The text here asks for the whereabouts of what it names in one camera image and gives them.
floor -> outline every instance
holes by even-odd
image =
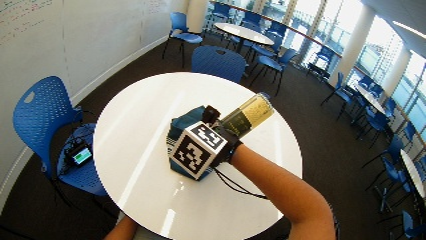
[[[225,47],[226,43],[215,35],[207,34],[203,38],[203,45]],[[80,103],[85,110],[94,113],[93,116],[85,116],[85,121],[96,122],[109,100],[133,82],[159,73],[190,71],[190,52],[194,47],[197,46],[186,45],[185,68],[181,67],[178,44],[173,41],[165,59],[161,59],[161,44],[118,71]],[[259,68],[254,69],[242,78],[242,86],[249,85],[258,70]],[[277,83],[273,84],[271,79],[271,73],[259,78],[250,88],[253,92],[263,91],[273,95]],[[368,149],[371,136],[366,136],[363,140],[355,139],[359,127],[350,125],[350,115],[344,113],[335,121],[342,104],[339,99],[331,98],[319,106],[330,93],[326,83],[320,83],[313,75],[306,76],[305,70],[290,66],[283,73],[278,96],[270,101],[289,123],[299,143],[303,180],[318,189],[332,206],[339,221],[340,239],[387,239],[388,229],[399,223],[399,218],[380,224],[376,222],[400,214],[402,209],[415,215],[412,197],[391,213],[378,212],[378,195],[374,190],[364,191],[364,188],[382,170],[382,165],[375,161],[364,169],[360,166],[387,147],[388,141],[382,134]],[[52,145],[53,151],[57,151],[60,145]],[[33,156],[16,181],[0,216],[0,239],[102,239],[118,216],[113,201],[109,197],[94,198],[64,184],[61,189],[74,206],[69,207],[54,194],[52,185],[40,172],[40,160]],[[395,201],[402,193],[400,190],[390,201]],[[289,223],[282,219],[250,239],[282,239],[287,231]],[[395,228],[394,233],[399,235],[400,228]]]

whiteboard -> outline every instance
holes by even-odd
[[[0,211],[8,176],[28,156],[12,124],[22,93],[54,75],[69,97],[82,99],[93,82],[100,85],[131,57],[161,43],[170,30],[169,13],[186,12],[187,2],[0,0]]]

column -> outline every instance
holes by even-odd
[[[287,5],[287,11],[285,12],[285,16],[283,16],[283,19],[282,19],[282,23],[285,25],[287,25],[287,26],[290,24],[290,20],[291,20],[291,17],[293,17],[295,4],[297,4],[297,0],[290,0],[289,5]],[[285,48],[290,48],[291,42],[293,42],[293,39],[294,39],[294,36],[295,36],[295,32],[293,32],[290,29],[287,29],[285,35],[286,35],[286,37],[285,37],[285,41],[283,41],[282,45],[283,45]]]
[[[322,19],[322,16],[323,16],[324,6],[326,6],[326,0],[320,0],[320,5],[319,5],[318,11],[316,11],[316,15],[314,17],[314,21],[313,21],[311,26],[307,29],[307,33],[306,33],[306,35],[309,37],[311,37],[311,38],[315,38],[315,33],[316,33],[318,26],[319,26],[319,23],[320,23],[320,19]],[[311,43],[313,42],[307,38],[305,38],[303,43],[302,43],[302,47],[298,50],[298,58],[297,58],[297,61],[295,61],[298,65],[302,63],[302,61],[303,61],[303,59],[306,57],[306,53],[307,53],[307,50],[310,48]]]
[[[382,88],[384,90],[386,96],[391,96],[400,81],[402,75],[404,73],[404,69],[407,68],[408,62],[411,58],[411,53],[402,45],[400,52],[395,61],[395,64],[386,74],[384,79],[382,81]]]
[[[374,16],[375,16],[375,11],[372,10],[372,8],[363,5],[358,22],[356,22],[354,31],[351,32],[350,39],[342,53],[342,59],[330,77],[328,83],[332,86],[336,83],[336,73],[342,72],[346,78],[355,65],[355,61],[358,59],[358,55],[364,44],[364,40],[368,35]]]
[[[186,26],[189,32],[201,33],[203,19],[207,12],[209,0],[189,1],[186,13]]]

phone screen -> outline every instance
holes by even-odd
[[[92,153],[90,150],[84,147],[81,149],[81,151],[73,156],[73,160],[76,162],[77,165],[80,165],[81,163],[84,163],[89,158],[92,157]]]

white round table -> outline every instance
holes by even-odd
[[[119,209],[139,225],[171,239],[243,239],[282,217],[270,201],[233,191],[210,173],[199,182],[170,170],[170,120],[201,105],[226,116],[254,93],[197,73],[167,73],[127,86],[98,118],[93,154],[98,176]],[[281,115],[241,139],[267,159],[302,177],[302,158]],[[229,164],[218,166],[239,185],[261,193]]]
[[[241,48],[243,45],[243,40],[249,40],[254,43],[259,43],[263,45],[273,45],[274,42],[261,33],[247,29],[242,26],[238,26],[231,23],[214,23],[214,26],[225,31],[226,33],[234,35],[235,37],[242,38],[237,45],[237,53],[241,53]]]

